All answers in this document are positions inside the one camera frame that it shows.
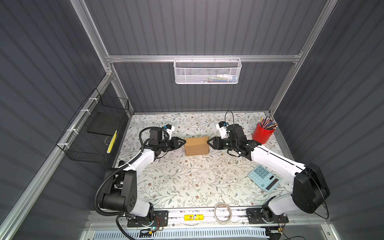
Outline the brown cardboard box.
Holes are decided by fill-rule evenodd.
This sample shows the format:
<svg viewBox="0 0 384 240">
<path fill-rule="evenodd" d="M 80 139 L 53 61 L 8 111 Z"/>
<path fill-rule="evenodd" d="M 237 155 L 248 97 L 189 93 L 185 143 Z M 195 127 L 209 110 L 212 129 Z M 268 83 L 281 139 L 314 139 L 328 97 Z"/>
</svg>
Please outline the brown cardboard box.
<svg viewBox="0 0 384 240">
<path fill-rule="evenodd" d="M 200 156 L 207 155 L 210 152 L 208 145 L 209 137 L 188 138 L 186 139 L 185 153 L 186 156 Z"/>
</svg>

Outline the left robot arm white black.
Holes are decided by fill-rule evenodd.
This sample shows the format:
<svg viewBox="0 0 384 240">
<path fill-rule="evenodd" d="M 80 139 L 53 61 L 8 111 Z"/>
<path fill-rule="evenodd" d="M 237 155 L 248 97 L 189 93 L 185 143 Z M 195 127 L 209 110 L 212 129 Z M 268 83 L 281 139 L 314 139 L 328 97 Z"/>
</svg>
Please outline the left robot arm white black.
<svg viewBox="0 0 384 240">
<path fill-rule="evenodd" d="M 175 127 L 147 127 L 140 131 L 140 151 L 130 161 L 117 168 L 110 168 L 99 186 L 95 198 L 95 211 L 102 216 L 129 216 L 144 221 L 153 221 L 153 204 L 138 198 L 138 175 L 152 162 L 160 159 L 161 153 L 181 148 L 186 140 L 173 137 Z"/>
</svg>

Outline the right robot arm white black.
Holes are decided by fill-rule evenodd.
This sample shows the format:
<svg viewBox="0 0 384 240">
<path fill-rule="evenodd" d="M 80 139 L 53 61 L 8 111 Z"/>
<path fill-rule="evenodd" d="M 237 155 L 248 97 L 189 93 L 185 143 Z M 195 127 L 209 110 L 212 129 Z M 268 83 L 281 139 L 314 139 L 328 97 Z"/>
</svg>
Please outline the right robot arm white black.
<svg viewBox="0 0 384 240">
<path fill-rule="evenodd" d="M 236 157 L 256 162 L 293 185 L 291 192 L 272 197 L 263 204 L 261 214 L 266 222 L 273 222 L 279 216 L 295 210 L 313 214 L 330 196 L 330 189 L 319 166 L 292 161 L 255 140 L 248 140 L 238 124 L 219 122 L 216 128 L 220 136 L 207 142 L 214 150 L 234 151 Z"/>
</svg>

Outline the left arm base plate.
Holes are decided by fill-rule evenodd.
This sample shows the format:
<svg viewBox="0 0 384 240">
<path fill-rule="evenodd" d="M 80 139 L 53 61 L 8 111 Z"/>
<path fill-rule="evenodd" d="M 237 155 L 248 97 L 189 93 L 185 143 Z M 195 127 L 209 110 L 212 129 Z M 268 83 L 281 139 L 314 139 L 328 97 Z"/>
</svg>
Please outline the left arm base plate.
<svg viewBox="0 0 384 240">
<path fill-rule="evenodd" d="M 167 227 L 169 220 L 169 211 L 155 210 L 151 218 L 145 217 L 128 217 L 128 228 L 139 228 L 139 227 Z"/>
</svg>

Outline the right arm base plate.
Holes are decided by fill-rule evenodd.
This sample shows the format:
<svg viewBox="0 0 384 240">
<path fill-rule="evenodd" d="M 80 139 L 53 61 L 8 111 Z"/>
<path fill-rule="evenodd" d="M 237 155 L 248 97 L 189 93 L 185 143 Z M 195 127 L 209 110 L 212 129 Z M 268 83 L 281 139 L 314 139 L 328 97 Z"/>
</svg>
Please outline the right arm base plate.
<svg viewBox="0 0 384 240">
<path fill-rule="evenodd" d="M 247 208 L 246 216 L 250 224 L 287 224 L 289 223 L 289 219 L 286 214 L 278 216 L 265 208 Z"/>
</svg>

